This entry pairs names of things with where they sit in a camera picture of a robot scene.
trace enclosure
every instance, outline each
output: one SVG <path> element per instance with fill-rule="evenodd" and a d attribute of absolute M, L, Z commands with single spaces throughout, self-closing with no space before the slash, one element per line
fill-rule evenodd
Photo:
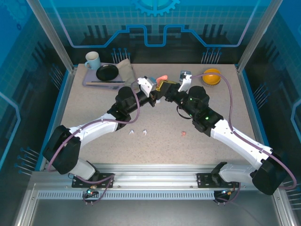
<path fill-rule="evenodd" d="M 242 183 L 239 207 L 213 202 L 222 189 L 200 189 L 196 174 L 247 162 L 163 100 L 82 149 L 116 175 L 94 207 L 69 175 L 46 172 L 42 152 L 57 126 L 82 125 L 115 103 L 117 91 L 83 86 L 86 53 L 96 51 L 101 63 L 128 59 L 136 78 L 179 82 L 181 71 L 218 69 L 233 89 L 235 127 L 284 150 L 299 182 L 300 9 L 297 0 L 0 0 L 1 225 L 299 225 L 299 185 L 267 196 Z M 226 84 L 204 87 L 227 118 Z"/>

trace wire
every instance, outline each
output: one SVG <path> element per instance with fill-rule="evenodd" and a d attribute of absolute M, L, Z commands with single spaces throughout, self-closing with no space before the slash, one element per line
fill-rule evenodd
<path fill-rule="evenodd" d="M 181 114 L 179 113 L 179 106 L 177 106 L 177 112 L 178 112 L 179 116 L 181 116 L 181 117 L 184 118 L 184 119 L 192 119 L 192 118 L 188 118 L 188 117 L 185 117 L 185 116 L 181 115 Z"/>
<path fill-rule="evenodd" d="M 279 186 L 279 188 L 283 188 L 285 190 L 291 190 L 291 189 L 294 189 L 296 186 L 297 186 L 297 180 L 295 178 L 295 176 L 293 175 L 293 173 L 287 168 L 287 166 L 285 166 L 278 158 L 276 158 L 275 156 L 271 155 L 270 153 L 266 152 L 263 148 L 251 143 L 250 141 L 248 141 L 247 139 L 243 138 L 242 136 L 240 136 L 233 128 L 232 126 L 232 122 L 231 122 L 231 118 L 232 118 L 232 108 L 233 108 L 233 95 L 232 95 L 232 89 L 231 89 L 231 86 L 228 82 L 228 80 L 221 74 L 219 73 L 205 73 L 205 74 L 200 74 L 200 75 L 195 75 L 195 76 L 191 76 L 191 79 L 195 79 L 195 78 L 200 78 L 200 77 L 203 77 L 205 75 L 208 75 L 208 74 L 215 74 L 215 75 L 218 75 L 220 77 L 222 77 L 222 79 L 226 82 L 227 86 L 228 86 L 228 89 L 229 89 L 229 94 L 230 94 L 230 111 L 229 111 L 229 120 L 228 120 L 228 124 L 229 124 L 229 127 L 231 129 L 231 132 L 237 136 L 239 139 L 243 140 L 244 142 L 246 142 L 247 144 L 251 145 L 252 147 L 256 148 L 257 150 L 259 150 L 260 152 L 262 153 L 265 153 L 268 157 L 271 157 L 273 160 L 275 160 L 280 166 L 282 166 L 286 171 L 287 173 L 290 175 L 290 177 L 292 178 L 293 180 L 293 185 L 292 186 L 289 186 L 289 187 L 285 187 L 285 186 Z"/>
<path fill-rule="evenodd" d="M 237 199 L 238 194 L 239 194 L 239 192 L 240 192 L 240 188 L 241 188 L 241 184 L 239 183 L 239 184 L 238 184 L 237 192 L 235 193 L 235 196 L 234 196 L 231 200 L 227 201 L 226 203 L 231 203 L 231 202 L 233 202 L 234 200 Z"/>
<path fill-rule="evenodd" d="M 223 199 L 223 198 L 217 198 L 217 199 L 219 199 L 219 200 L 222 200 L 222 201 L 224 201 L 225 203 L 230 203 L 231 201 L 227 201 L 226 199 Z M 255 220 L 259 225 L 261 225 L 261 226 L 264 226 L 259 220 L 257 220 L 256 219 L 256 217 L 252 214 L 252 213 L 250 213 L 245 207 L 243 207 L 243 206 L 241 206 L 241 205 L 238 205 L 237 203 L 235 203 L 235 202 L 231 202 L 231 204 L 232 205 L 235 205 L 235 206 L 237 206 L 237 207 L 239 207 L 239 208 L 241 208 L 241 209 L 243 209 L 247 214 L 249 214 L 249 216 L 250 217 L 252 217 L 253 218 L 253 220 Z"/>
<path fill-rule="evenodd" d="M 110 184 L 111 184 L 113 178 L 114 178 L 114 175 L 111 175 L 111 176 L 109 176 L 108 178 L 105 179 L 105 180 L 110 179 L 110 181 L 108 182 L 108 184 L 107 184 L 105 190 L 103 191 L 102 195 L 101 195 L 96 201 L 91 202 L 92 205 L 93 205 L 93 203 L 99 202 L 99 201 L 104 197 L 104 194 L 107 192 L 107 190 L 108 190 L 108 188 L 109 188 L 109 186 L 110 186 Z M 84 196 L 83 196 L 83 201 L 84 201 L 85 203 L 88 203 L 88 202 L 86 201 L 86 199 L 85 199 L 86 194 L 87 194 L 87 193 L 85 193 Z"/>
<path fill-rule="evenodd" d="M 59 148 L 57 149 L 57 151 L 55 152 L 55 154 L 52 156 L 50 162 L 49 162 L 49 165 L 47 167 L 47 171 L 48 172 L 54 172 L 55 170 L 51 170 L 51 166 L 54 162 L 54 160 L 56 159 L 57 155 L 60 153 L 60 151 L 62 150 L 62 148 L 68 143 L 69 140 L 71 140 L 72 137 L 74 137 L 76 134 L 78 134 L 79 132 L 81 132 L 84 128 L 86 128 L 87 126 L 89 125 L 92 125 L 92 124 L 95 124 L 95 123 L 98 123 L 98 122 L 103 122 L 103 121 L 109 121 L 109 122 L 116 122 L 116 123 L 122 123 L 122 124 L 132 124 L 134 122 L 136 122 L 138 120 L 138 117 L 139 117 L 139 114 L 140 114 L 140 103 L 139 103 L 139 99 L 138 99 L 138 96 L 134 90 L 134 84 L 135 84 L 136 81 L 134 81 L 132 84 L 131 84 L 131 89 L 132 89 L 132 92 L 134 94 L 134 97 L 136 99 L 136 103 L 137 103 L 137 115 L 136 115 L 136 118 L 132 121 L 118 121 L 118 120 L 113 120 L 113 119 L 98 119 L 98 120 L 94 120 L 94 121 L 91 121 L 89 123 L 87 123 L 86 125 L 83 125 L 82 127 L 80 127 L 78 130 L 76 130 L 74 133 L 72 133 L 70 136 L 67 137 L 67 139 L 65 139 L 62 144 L 59 146 Z"/>

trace black cable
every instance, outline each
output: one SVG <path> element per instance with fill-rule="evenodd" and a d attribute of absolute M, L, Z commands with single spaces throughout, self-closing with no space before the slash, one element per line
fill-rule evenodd
<path fill-rule="evenodd" d="M 179 116 L 181 116 L 181 117 L 184 118 L 184 119 L 192 119 L 192 118 L 188 118 L 188 117 L 185 117 L 185 116 L 181 115 L 181 114 L 179 113 L 179 106 L 177 106 L 177 112 L 178 112 Z"/>

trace glass panel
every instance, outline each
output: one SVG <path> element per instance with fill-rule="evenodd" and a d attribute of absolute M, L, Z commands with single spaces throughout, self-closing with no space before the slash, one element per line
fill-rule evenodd
<path fill-rule="evenodd" d="M 270 0 L 41 3 L 76 64 L 91 50 L 109 63 L 235 64 Z"/>
<path fill-rule="evenodd" d="M 0 221 L 8 226 L 36 165 L 65 68 L 26 1 L 0 3 Z"/>
<path fill-rule="evenodd" d="M 246 66 L 269 145 L 284 149 L 300 182 L 301 2 L 285 0 Z M 288 193 L 301 216 L 301 187 Z"/>

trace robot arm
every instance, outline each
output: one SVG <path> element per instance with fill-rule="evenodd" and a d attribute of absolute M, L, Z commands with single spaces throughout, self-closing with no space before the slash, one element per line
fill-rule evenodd
<path fill-rule="evenodd" d="M 173 81 L 161 81 L 157 85 L 152 78 L 139 78 L 138 84 L 141 89 L 137 93 L 139 104 L 143 106 L 150 103 L 154 107 L 156 100 L 162 97 L 165 97 L 168 102 L 175 102 L 180 109 L 192 117 L 192 124 L 198 131 L 223 142 L 251 164 L 250 166 L 236 166 L 226 162 L 218 164 L 212 171 L 212 178 L 216 184 L 219 184 L 218 181 L 221 179 L 226 182 L 253 183 L 265 194 L 273 194 L 286 177 L 286 171 L 266 154 L 259 152 L 231 132 L 228 122 L 209 107 L 209 96 L 203 87 L 191 87 L 187 93 L 190 81 L 190 76 L 186 76 L 182 85 Z M 130 121 L 129 114 L 137 109 L 137 103 L 130 87 L 121 88 L 115 99 L 116 103 L 99 119 Z M 85 127 L 70 139 L 56 157 L 53 166 L 61 174 L 72 173 L 84 179 L 96 181 L 95 174 L 98 171 L 89 162 L 79 159 L 80 149 L 99 136 L 114 132 L 124 126 L 125 124 L 118 122 L 100 121 Z M 69 129 L 64 126 L 57 127 L 43 151 L 44 157 L 48 161 L 51 160 L 59 145 L 81 127 Z M 272 152 L 270 147 L 257 143 L 238 130 L 235 131 L 249 142 L 260 145 L 265 151 L 276 156 L 282 162 L 284 161 L 283 153 Z"/>

